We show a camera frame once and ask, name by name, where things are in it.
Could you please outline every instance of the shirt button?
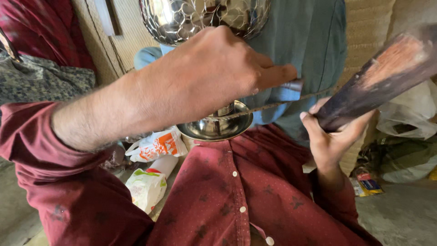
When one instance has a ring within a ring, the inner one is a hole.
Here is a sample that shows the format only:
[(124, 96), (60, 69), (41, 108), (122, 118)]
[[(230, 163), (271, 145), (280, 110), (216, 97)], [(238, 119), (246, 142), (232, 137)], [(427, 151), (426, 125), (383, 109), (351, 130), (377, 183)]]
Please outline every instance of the shirt button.
[(271, 237), (267, 237), (267, 238), (266, 238), (266, 242), (267, 242), (267, 244), (268, 244), (269, 246), (273, 246), (273, 245), (274, 245), (273, 238), (271, 238)]

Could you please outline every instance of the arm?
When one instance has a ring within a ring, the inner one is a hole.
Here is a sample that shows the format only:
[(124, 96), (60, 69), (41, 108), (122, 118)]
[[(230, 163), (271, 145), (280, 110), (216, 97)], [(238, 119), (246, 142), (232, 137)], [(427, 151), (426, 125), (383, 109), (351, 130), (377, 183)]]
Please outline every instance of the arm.
[(4, 105), (0, 155), (16, 163), (18, 183), (52, 245), (143, 243), (153, 222), (117, 178), (97, 167), (111, 153), (104, 146), (201, 119), (294, 78), (292, 65), (273, 66), (228, 28), (207, 28), (76, 101)]
[(301, 113), (301, 120), (310, 137), (310, 148), (317, 169), (310, 174), (314, 201), (334, 218), (348, 226), (358, 225), (354, 189), (338, 163), (344, 153), (361, 136), (373, 115), (369, 112), (327, 134), (319, 126), (315, 114), (328, 98), (321, 99), (309, 113)]

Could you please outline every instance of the blue cloth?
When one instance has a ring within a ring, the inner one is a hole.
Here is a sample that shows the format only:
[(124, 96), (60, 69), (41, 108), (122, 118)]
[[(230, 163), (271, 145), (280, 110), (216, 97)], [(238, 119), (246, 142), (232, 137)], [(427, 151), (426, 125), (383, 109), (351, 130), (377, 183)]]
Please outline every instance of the blue cloth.
[[(248, 43), (276, 65), (292, 63), (298, 70), (298, 77), (305, 79), (302, 95), (329, 89), (340, 77), (346, 59), (344, 0), (274, 0), (262, 33)], [(135, 69), (141, 69), (172, 49), (161, 45), (160, 48), (140, 50), (134, 58)], [(249, 108), (255, 108), (272, 102), (297, 100), (299, 96), (288, 89), (271, 88), (240, 100)], [(308, 111), (318, 99), (326, 96), (328, 93), (255, 112), (253, 126), (275, 122), (297, 140), (302, 128), (300, 112)]]

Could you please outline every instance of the shirt placket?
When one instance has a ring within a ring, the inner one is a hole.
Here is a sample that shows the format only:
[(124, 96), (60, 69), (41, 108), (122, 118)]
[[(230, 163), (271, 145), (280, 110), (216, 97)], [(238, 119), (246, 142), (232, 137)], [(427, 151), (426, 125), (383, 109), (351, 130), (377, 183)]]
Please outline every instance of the shirt placket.
[(233, 151), (229, 141), (220, 143), (226, 159), (225, 171), (230, 177), (230, 185), (234, 194), (234, 214), (237, 227), (237, 245), (250, 245), (249, 208), (247, 207), (243, 183), (233, 158)]

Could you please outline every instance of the maroon cloth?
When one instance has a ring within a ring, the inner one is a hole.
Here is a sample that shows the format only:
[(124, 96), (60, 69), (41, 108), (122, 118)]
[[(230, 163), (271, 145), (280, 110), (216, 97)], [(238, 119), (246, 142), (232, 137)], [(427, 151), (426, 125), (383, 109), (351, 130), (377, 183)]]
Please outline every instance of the maroon cloth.
[(380, 245), (358, 225), (350, 182), (321, 190), (302, 172), (309, 151), (274, 125), (194, 147), (154, 223), (98, 167), (112, 149), (81, 153), (57, 139), (55, 106), (3, 105), (0, 130), (0, 154), (16, 163), (52, 245), (249, 245), (250, 224), (275, 245)]
[(96, 71), (70, 0), (1, 0), (0, 28), (20, 54)]

